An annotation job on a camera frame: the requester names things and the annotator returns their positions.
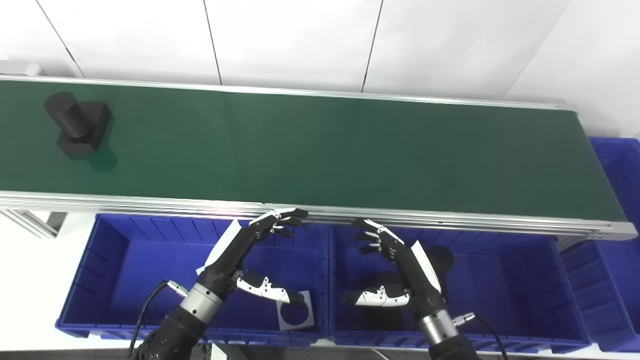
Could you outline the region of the robot left hand black white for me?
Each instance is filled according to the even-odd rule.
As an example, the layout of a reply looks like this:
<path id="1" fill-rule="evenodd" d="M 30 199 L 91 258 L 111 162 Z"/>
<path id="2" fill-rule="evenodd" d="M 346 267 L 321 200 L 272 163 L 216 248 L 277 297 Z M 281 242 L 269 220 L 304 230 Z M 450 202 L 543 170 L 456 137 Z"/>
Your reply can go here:
<path id="1" fill-rule="evenodd" d="M 272 234 L 293 237 L 287 226 L 300 227 L 302 219 L 309 215 L 300 208 L 278 208 L 258 216 L 240 228 L 220 255 L 199 274 L 194 287 L 205 296 L 216 296 L 225 301 L 235 289 L 291 305 L 303 305 L 305 297 L 301 292 L 290 291 L 278 286 L 269 276 L 249 269 L 242 269 L 243 261 L 256 243 Z"/>

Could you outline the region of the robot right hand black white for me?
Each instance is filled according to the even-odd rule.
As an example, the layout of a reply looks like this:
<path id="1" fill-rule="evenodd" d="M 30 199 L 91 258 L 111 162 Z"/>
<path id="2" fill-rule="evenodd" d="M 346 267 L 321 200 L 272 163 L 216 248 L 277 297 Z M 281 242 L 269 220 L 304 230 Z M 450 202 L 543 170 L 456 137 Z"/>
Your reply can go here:
<path id="1" fill-rule="evenodd" d="M 367 307 L 407 306 L 420 321 L 424 318 L 448 316 L 446 301 L 442 296 L 434 266 L 419 243 L 407 244 L 390 230 L 368 218 L 355 218 L 353 227 L 361 229 L 355 239 L 368 240 L 358 251 L 361 255 L 378 253 L 395 265 L 400 276 L 400 284 L 382 284 L 362 290 L 345 291 L 342 301 L 345 305 Z"/>

